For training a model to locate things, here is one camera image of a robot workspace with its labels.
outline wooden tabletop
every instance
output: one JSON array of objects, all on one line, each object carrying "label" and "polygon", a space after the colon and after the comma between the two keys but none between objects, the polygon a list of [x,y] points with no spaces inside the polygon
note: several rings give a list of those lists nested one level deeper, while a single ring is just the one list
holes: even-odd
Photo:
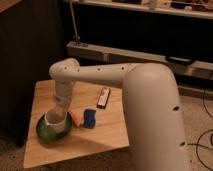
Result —
[{"label": "wooden tabletop", "polygon": [[37,82],[24,155],[24,168],[129,146],[121,90],[111,88],[106,109],[97,109],[96,104],[102,87],[77,82],[73,91],[71,109],[79,117],[83,116],[86,108],[96,110],[96,127],[94,129],[72,127],[72,130],[61,140],[45,143],[39,140],[36,125],[41,116],[55,105],[52,98],[54,81]]}]

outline green bowl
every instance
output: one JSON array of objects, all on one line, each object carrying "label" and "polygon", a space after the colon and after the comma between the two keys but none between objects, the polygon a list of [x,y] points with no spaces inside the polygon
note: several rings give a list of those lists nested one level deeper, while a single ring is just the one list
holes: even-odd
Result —
[{"label": "green bowl", "polygon": [[67,113],[66,127],[63,132],[55,132],[49,125],[45,123],[44,115],[39,119],[36,132],[39,138],[45,141],[57,141],[63,138],[72,128],[72,118],[69,113]]}]

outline small white object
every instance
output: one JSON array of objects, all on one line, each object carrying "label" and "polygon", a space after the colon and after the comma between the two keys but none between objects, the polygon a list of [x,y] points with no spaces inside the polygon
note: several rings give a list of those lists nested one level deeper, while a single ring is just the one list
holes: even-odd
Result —
[{"label": "small white object", "polygon": [[50,126],[56,133],[61,133],[66,127],[67,113],[64,112],[63,108],[56,106],[50,109],[44,115],[46,125]]}]

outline white cup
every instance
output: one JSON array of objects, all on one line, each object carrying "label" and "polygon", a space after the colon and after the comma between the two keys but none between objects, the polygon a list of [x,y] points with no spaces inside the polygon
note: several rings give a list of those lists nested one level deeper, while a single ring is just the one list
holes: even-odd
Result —
[{"label": "white cup", "polygon": [[61,133],[66,127],[67,113],[57,113],[55,108],[50,109],[45,115],[46,125],[50,126],[56,133]]}]

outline blue sponge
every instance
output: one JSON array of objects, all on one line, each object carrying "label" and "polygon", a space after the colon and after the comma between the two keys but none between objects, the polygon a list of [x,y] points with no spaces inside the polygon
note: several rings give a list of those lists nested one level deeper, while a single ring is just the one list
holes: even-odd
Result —
[{"label": "blue sponge", "polygon": [[85,109],[83,127],[85,128],[95,127],[95,112],[96,111],[93,109]]}]

